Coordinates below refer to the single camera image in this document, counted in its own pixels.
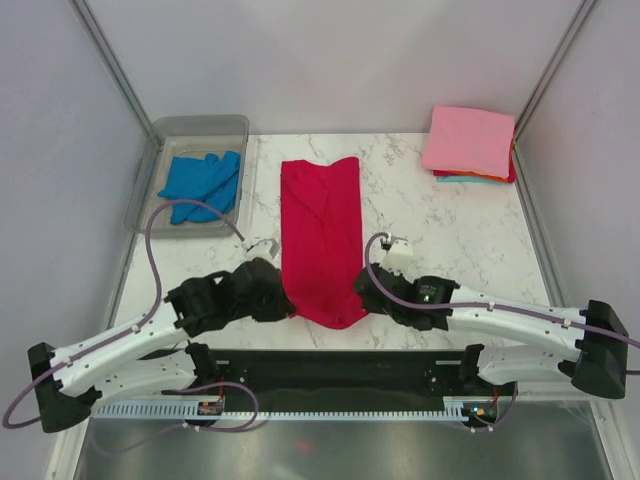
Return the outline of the red t shirt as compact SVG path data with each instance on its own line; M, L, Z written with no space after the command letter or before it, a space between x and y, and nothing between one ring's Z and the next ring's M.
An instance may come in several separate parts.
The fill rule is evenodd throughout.
M281 166L281 271L296 313L346 329L365 316L354 282L363 269L359 159Z

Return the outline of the clear plastic bin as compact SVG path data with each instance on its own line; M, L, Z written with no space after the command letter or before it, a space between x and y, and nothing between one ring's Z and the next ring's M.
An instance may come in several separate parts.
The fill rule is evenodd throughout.
M203 160L209 153L221 157L228 151L240 155L240 166L235 206L225 219L240 224L247 214L243 184L253 167L247 158L248 139L249 120L239 114L173 116L154 122L127 207L127 228L137 234L145 231L152 212L163 203L158 192L166 184L175 157Z

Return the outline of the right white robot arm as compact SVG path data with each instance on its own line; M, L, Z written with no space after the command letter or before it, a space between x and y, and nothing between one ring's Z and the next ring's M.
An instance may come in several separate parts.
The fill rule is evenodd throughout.
M629 334L607 303L584 308L510 302L453 280L413 281L374 263L356 277L354 291L368 313L384 314L419 331L472 332L512 341L506 349L474 347L458 381L477 394L492 385L568 379L577 390L619 400L626 395Z

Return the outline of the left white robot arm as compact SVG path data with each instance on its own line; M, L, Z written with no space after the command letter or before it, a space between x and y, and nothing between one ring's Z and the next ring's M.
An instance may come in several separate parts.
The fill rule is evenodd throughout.
M293 312L280 270L254 258L232 272L190 278L148 313L90 339L59 348L37 344L28 361L42 430L70 429L121 398L211 392L224 376L196 337L236 320L277 322Z

